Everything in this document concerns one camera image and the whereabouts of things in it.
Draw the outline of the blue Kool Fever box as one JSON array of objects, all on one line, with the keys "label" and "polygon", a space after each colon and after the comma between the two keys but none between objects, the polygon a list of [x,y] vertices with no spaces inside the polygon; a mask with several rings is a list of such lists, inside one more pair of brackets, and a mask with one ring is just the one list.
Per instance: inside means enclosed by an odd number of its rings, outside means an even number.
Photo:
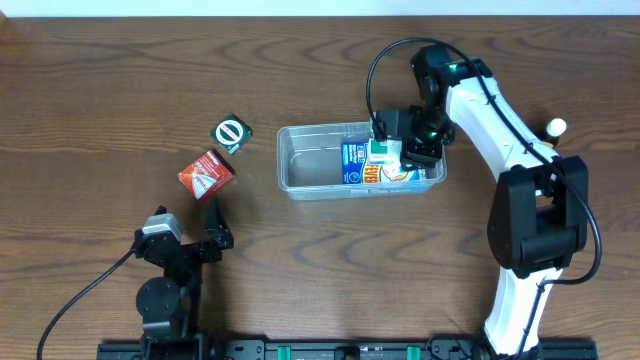
[{"label": "blue Kool Fever box", "polygon": [[426,179],[426,171],[424,169],[404,171],[401,165],[378,166],[369,164],[367,152],[369,140],[342,143],[343,184],[418,182]]}]

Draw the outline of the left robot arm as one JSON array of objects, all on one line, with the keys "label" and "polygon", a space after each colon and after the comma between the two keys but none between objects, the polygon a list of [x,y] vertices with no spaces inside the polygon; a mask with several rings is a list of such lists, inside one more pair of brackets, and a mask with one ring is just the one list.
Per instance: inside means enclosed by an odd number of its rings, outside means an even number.
[{"label": "left robot arm", "polygon": [[213,198],[204,221],[208,238],[183,244],[184,230],[163,206],[134,233],[133,254],[160,267],[163,274],[146,281],[136,295],[142,316],[143,359],[219,359],[219,343],[198,330],[202,267],[222,260],[234,237]]}]

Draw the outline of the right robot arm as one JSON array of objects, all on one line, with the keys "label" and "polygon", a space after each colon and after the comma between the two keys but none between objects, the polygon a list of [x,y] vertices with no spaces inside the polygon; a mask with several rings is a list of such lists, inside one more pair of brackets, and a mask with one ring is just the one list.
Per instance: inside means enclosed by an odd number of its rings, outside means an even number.
[{"label": "right robot arm", "polygon": [[432,167],[461,128],[496,179],[487,238],[500,266],[475,359],[594,359],[591,343],[543,345],[539,322],[555,285],[598,270],[602,241],[588,206],[588,170],[532,132],[500,94],[491,70],[453,46],[423,39],[411,59],[423,105],[386,111],[375,129],[402,143],[405,169]]}]

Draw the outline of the green square box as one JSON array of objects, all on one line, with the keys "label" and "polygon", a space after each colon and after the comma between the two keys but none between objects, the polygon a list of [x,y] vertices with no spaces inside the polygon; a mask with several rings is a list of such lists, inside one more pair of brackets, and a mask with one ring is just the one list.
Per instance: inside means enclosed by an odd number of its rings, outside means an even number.
[{"label": "green square box", "polygon": [[210,137],[231,155],[241,149],[252,136],[251,127],[235,114],[226,116],[210,132]]}]

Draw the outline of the dark bottle white cap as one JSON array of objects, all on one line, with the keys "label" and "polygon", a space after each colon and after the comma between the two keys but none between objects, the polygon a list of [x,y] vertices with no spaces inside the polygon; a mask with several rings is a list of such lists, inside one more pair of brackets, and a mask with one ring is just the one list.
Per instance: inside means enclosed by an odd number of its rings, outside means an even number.
[{"label": "dark bottle white cap", "polygon": [[554,118],[544,128],[536,132],[536,137],[547,146],[554,148],[558,145],[560,137],[566,130],[566,121],[562,118]]}]

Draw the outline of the red orange box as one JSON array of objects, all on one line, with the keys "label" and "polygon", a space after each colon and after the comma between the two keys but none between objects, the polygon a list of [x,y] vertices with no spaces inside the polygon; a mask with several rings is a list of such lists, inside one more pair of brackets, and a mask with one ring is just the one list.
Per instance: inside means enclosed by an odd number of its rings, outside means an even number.
[{"label": "red orange box", "polygon": [[180,171],[177,178],[196,200],[204,201],[233,180],[235,171],[216,150],[209,150]]}]

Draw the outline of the white green medicine box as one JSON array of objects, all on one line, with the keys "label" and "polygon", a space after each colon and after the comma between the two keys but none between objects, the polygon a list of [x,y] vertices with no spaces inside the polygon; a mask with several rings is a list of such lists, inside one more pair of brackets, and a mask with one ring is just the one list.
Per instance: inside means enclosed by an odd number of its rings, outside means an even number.
[{"label": "white green medicine box", "polygon": [[402,142],[399,140],[370,139],[367,144],[368,163],[378,166],[400,166],[401,151]]}]

